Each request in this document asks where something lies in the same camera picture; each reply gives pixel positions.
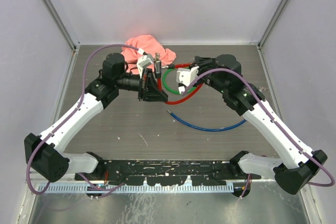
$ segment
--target blue cable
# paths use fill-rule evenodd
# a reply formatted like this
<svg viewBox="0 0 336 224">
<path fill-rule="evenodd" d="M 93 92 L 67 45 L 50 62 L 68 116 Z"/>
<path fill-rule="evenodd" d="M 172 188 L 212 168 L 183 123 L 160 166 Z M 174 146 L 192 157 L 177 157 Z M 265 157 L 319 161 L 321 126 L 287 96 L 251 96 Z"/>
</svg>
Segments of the blue cable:
<svg viewBox="0 0 336 224">
<path fill-rule="evenodd" d="M 186 121 L 183 121 L 181 118 L 179 118 L 177 115 L 175 115 L 173 112 L 171 112 L 169 109 L 167 109 L 168 113 L 174 117 L 176 120 L 178 120 L 179 122 L 183 123 L 184 125 L 186 126 L 189 126 L 191 128 L 194 128 L 194 129 L 197 129 L 197 130 L 200 130 L 200 131 L 210 131 L 210 132 L 218 132 L 218 131 L 228 131 L 228 130 L 232 130 L 238 126 L 241 126 L 243 123 L 246 122 L 246 120 L 242 120 L 241 122 L 235 124 L 235 125 L 232 125 L 232 126 L 229 126 L 229 127 L 224 127 L 224 128 L 219 128 L 219 129 L 207 129 L 207 128 L 202 128 L 202 127 L 198 127 L 196 125 L 193 125 L 193 124 L 190 124 Z"/>
</svg>

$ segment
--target wire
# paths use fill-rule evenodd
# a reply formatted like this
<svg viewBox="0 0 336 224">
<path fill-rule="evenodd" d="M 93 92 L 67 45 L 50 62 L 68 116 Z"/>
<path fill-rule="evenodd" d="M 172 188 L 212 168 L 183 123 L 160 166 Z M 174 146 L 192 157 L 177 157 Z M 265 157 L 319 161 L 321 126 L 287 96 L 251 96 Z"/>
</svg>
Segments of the wire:
<svg viewBox="0 0 336 224">
<path fill-rule="evenodd" d="M 244 119 L 244 120 L 242 120 L 241 122 L 239 122 L 239 123 L 237 123 L 237 124 L 235 124 L 235 125 L 229 126 L 229 127 L 224 127 L 224 128 L 219 128 L 219 129 L 207 129 L 207 128 L 198 127 L 198 126 L 195 126 L 195 125 L 193 125 L 193 124 L 190 124 L 190 123 L 188 123 L 188 122 L 186 122 L 186 121 L 183 121 L 181 118 L 179 118 L 177 115 L 175 115 L 175 114 L 174 114 L 173 112 L 171 112 L 170 110 L 167 109 L 167 111 L 168 111 L 168 113 L 169 113 L 172 117 L 174 117 L 174 118 L 175 118 L 176 120 L 178 120 L 179 122 L 183 123 L 183 124 L 186 125 L 186 126 L 189 126 L 189 127 L 191 127 L 191 128 L 194 128 L 194 129 L 197 129 L 197 130 L 200 130 L 200 131 L 210 131 L 210 132 L 228 131 L 228 130 L 232 130 L 232 129 L 236 128 L 236 127 L 239 127 L 239 126 L 241 126 L 243 123 L 246 122 L 246 120 Z"/>
<path fill-rule="evenodd" d="M 251 179 L 251 174 L 249 174 L 249 175 L 247 176 L 246 184 L 245 184 L 245 188 L 244 188 L 243 192 L 242 192 L 241 195 L 240 195 L 240 198 L 241 198 L 241 199 L 243 199 L 243 196 L 244 196 L 244 194 L 245 194 L 245 192 L 246 192 L 246 190 L 247 190 L 247 187 L 248 187 L 248 184 L 249 184 L 250 179 Z"/>
<path fill-rule="evenodd" d="M 187 68 L 191 63 L 176 64 L 174 68 Z"/>
<path fill-rule="evenodd" d="M 268 117 L 271 119 L 272 122 L 274 122 L 274 124 L 283 132 L 283 134 L 288 138 L 288 140 L 299 150 L 299 152 L 301 154 L 303 154 L 306 158 L 308 158 L 309 160 L 311 160 L 314 164 L 316 164 L 322 171 L 324 171 L 327 176 L 330 178 L 330 183 L 328 184 L 321 184 L 321 183 L 314 183 L 314 182 L 308 182 L 307 184 L 309 185 L 313 185 L 313 186 L 321 186 L 321 187 L 330 187 L 333 186 L 335 184 L 335 179 L 332 176 L 332 174 L 323 166 L 321 165 L 317 160 L 315 160 L 315 158 L 313 158 L 312 156 L 310 156 L 308 153 L 306 153 L 306 151 L 297 143 L 295 142 L 295 140 L 289 135 L 289 133 L 280 125 L 279 122 L 277 122 L 277 120 L 275 120 L 275 117 L 272 116 L 272 114 L 268 111 L 268 109 L 263 105 L 263 103 L 260 101 L 260 99 L 257 97 L 257 94 L 254 92 L 254 90 L 252 89 L 252 87 L 250 86 L 250 84 L 248 84 L 248 82 L 238 73 L 236 73 L 235 71 L 232 71 L 230 69 L 226 69 L 226 68 L 215 68 L 215 69 L 211 69 L 209 71 L 204 72 L 203 74 L 199 75 L 195 80 L 193 80 L 190 85 L 188 87 L 186 87 L 185 91 L 183 92 L 183 94 L 186 94 L 187 91 L 201 78 L 205 77 L 208 74 L 214 73 L 214 72 L 227 72 L 227 73 L 231 73 L 233 74 L 235 77 L 237 77 L 239 80 L 242 81 L 242 83 L 247 87 L 247 89 L 250 91 L 250 93 L 252 94 L 252 96 L 254 97 L 254 99 L 258 102 L 258 104 L 260 105 L 260 107 L 263 109 L 263 111 L 268 115 Z"/>
<path fill-rule="evenodd" d="M 162 83 L 161 83 L 161 79 L 158 78 L 158 85 L 157 85 L 158 89 L 161 91 L 162 90 Z"/>
<path fill-rule="evenodd" d="M 168 86 L 168 84 L 166 83 L 166 77 L 167 77 L 167 75 L 168 75 L 171 71 L 173 71 L 173 69 L 167 69 L 166 72 L 163 74 L 163 77 L 162 77 L 162 84 L 163 84 L 163 86 L 164 86 L 169 92 L 171 92 L 171 93 L 173 93 L 173 94 L 180 94 L 178 90 L 174 90 L 174 89 L 170 88 L 170 87 Z"/>
<path fill-rule="evenodd" d="M 27 168 L 26 168 L 26 180 L 27 180 L 27 185 L 29 190 L 36 194 L 36 195 L 41 195 L 43 193 L 45 193 L 45 191 L 48 189 L 49 185 L 50 185 L 50 181 L 48 181 L 46 187 L 42 190 L 42 191 L 37 191 L 34 189 L 33 185 L 32 185 L 32 181 L 30 179 L 30 167 L 32 166 L 32 162 L 36 156 L 36 153 L 40 150 L 40 148 L 42 147 L 42 145 L 49 139 L 51 138 L 54 133 L 56 131 L 58 131 L 81 107 L 83 100 L 84 100 L 84 96 L 85 96 L 85 76 L 86 76 L 86 72 L 87 72 L 87 68 L 89 65 L 90 60 L 92 59 L 93 56 L 95 56 L 98 52 L 100 52 L 101 50 L 105 49 L 105 48 L 110 48 L 110 47 L 128 47 L 131 49 L 134 49 L 136 51 L 139 50 L 139 48 L 137 47 L 133 47 L 133 46 L 129 46 L 129 45 L 125 45 L 125 44 L 111 44 L 111 45 L 107 45 L 107 46 L 103 46 L 100 47 L 98 49 L 96 49 L 87 59 L 85 66 L 84 66 L 84 71 L 83 71 L 83 75 L 82 75 L 82 90 L 81 90 L 81 96 L 79 99 L 79 103 L 77 105 L 77 107 L 62 121 L 60 122 L 43 140 L 41 140 L 41 142 L 36 146 L 36 148 L 33 150 L 28 162 L 27 162 Z"/>
<path fill-rule="evenodd" d="M 185 102 L 186 100 L 188 100 L 189 98 L 191 98 L 194 94 L 196 94 L 196 92 L 198 90 L 200 90 L 200 88 L 202 87 L 203 84 L 200 84 L 197 86 L 197 88 L 192 91 L 191 93 L 189 93 L 186 97 L 182 98 L 182 99 L 179 99 L 177 101 L 167 101 L 165 102 L 165 104 L 168 104 L 168 105 L 177 105 L 177 104 L 180 104 L 182 102 Z"/>
</svg>

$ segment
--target white arm segment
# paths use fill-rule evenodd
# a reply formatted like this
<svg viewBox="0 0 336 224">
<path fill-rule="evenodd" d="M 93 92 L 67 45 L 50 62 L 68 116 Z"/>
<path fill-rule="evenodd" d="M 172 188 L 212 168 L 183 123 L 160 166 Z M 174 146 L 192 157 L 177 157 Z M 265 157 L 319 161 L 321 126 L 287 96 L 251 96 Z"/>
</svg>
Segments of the white arm segment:
<svg viewBox="0 0 336 224">
<path fill-rule="evenodd" d="M 274 116 L 275 120 L 288 132 L 288 134 L 309 154 L 312 156 L 312 148 L 303 143 L 294 133 L 283 123 L 283 121 L 275 114 L 271 106 L 267 101 L 261 101 L 267 110 Z M 276 152 L 282 159 L 283 164 L 288 169 L 294 169 L 299 167 L 300 162 L 307 162 L 303 154 L 289 141 L 289 139 L 283 134 L 283 132 L 271 122 L 268 115 L 262 110 L 259 104 L 254 105 L 254 110 L 247 111 L 243 114 L 243 117 L 250 122 L 258 131 L 266 138 L 266 140 L 273 146 Z"/>
<path fill-rule="evenodd" d="M 282 164 L 281 158 L 260 157 L 248 153 L 238 162 L 240 169 L 246 173 L 258 174 L 260 176 L 274 179 L 274 167 Z"/>
<path fill-rule="evenodd" d="M 51 127 L 41 132 L 41 139 L 44 139 L 55 127 L 57 127 L 74 109 L 77 103 L 65 113 L 56 123 Z M 60 155 L 70 160 L 67 174 L 70 173 L 92 173 L 96 168 L 98 161 L 90 154 L 67 154 L 63 153 L 71 139 L 80 131 L 87 122 L 95 115 L 103 110 L 103 105 L 92 94 L 85 94 L 83 103 L 80 109 L 55 133 L 54 136 L 47 140 L 47 144 L 54 144 L 54 149 Z"/>
</svg>

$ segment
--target red cable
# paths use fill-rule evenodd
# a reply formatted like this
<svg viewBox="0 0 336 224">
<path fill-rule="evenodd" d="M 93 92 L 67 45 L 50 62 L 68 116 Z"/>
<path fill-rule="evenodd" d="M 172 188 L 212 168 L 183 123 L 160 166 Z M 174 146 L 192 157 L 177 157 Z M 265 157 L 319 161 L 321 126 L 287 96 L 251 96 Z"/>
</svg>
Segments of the red cable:
<svg viewBox="0 0 336 224">
<path fill-rule="evenodd" d="M 162 83 L 161 83 L 161 79 L 158 78 L 158 85 L 157 87 L 159 88 L 160 91 L 162 91 Z"/>
<path fill-rule="evenodd" d="M 197 86 L 196 89 L 193 90 L 193 92 L 190 92 L 190 94 L 188 94 L 186 97 L 180 99 L 180 100 L 177 100 L 177 101 L 168 101 L 168 102 L 165 102 L 165 104 L 168 104 L 168 105 L 177 105 L 177 104 L 180 104 L 182 102 L 185 102 L 186 100 L 188 100 L 189 98 L 191 98 L 198 90 L 200 90 L 201 86 L 203 84 L 200 84 Z"/>
<path fill-rule="evenodd" d="M 187 68 L 191 63 L 176 64 L 175 68 Z"/>
</svg>

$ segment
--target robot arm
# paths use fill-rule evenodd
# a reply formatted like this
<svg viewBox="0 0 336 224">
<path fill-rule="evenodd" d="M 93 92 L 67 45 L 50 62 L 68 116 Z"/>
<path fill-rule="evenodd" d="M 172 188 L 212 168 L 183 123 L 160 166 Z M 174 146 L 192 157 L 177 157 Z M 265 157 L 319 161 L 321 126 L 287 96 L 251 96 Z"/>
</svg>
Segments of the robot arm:
<svg viewBox="0 0 336 224">
<path fill-rule="evenodd" d="M 184 86 L 189 86 L 197 76 L 215 68 L 230 69 L 242 75 L 242 67 L 233 55 L 220 55 L 217 58 L 195 57 L 190 69 L 179 69 L 177 71 L 176 80 L 179 82 L 179 90 L 183 91 Z M 286 192 L 296 194 L 319 170 L 316 164 L 303 155 L 303 152 L 313 157 L 320 164 L 324 164 L 327 160 L 327 156 L 322 150 L 314 152 L 289 130 L 275 114 L 264 95 L 254 85 L 249 83 L 262 105 L 275 118 L 274 120 L 270 120 L 270 117 L 255 100 L 251 92 L 236 76 L 226 72 L 214 72 L 204 76 L 196 85 L 201 83 L 205 83 L 223 94 L 224 102 L 238 115 L 250 122 L 280 156 L 280 158 L 267 158 L 242 151 L 230 160 L 234 174 L 243 172 L 275 179 Z M 291 138 L 301 146 L 303 152 L 300 152 L 289 141 L 275 122 L 287 131 Z"/>
<path fill-rule="evenodd" d="M 26 161 L 28 162 L 35 147 L 51 133 L 52 137 L 43 144 L 34 157 L 31 164 L 33 169 L 50 182 L 56 182 L 64 174 L 73 173 L 97 173 L 99 177 L 101 170 L 97 167 L 99 159 L 97 155 L 68 154 L 64 153 L 64 150 L 83 126 L 119 95 L 119 89 L 138 92 L 139 100 L 167 101 L 168 95 L 158 89 L 152 70 L 147 68 L 152 63 L 151 55 L 141 57 L 137 63 L 141 75 L 133 75 L 125 72 L 122 54 L 108 55 L 103 62 L 100 76 L 85 89 L 80 107 L 78 105 L 81 99 L 51 127 L 38 136 L 30 133 L 25 138 Z"/>
</svg>

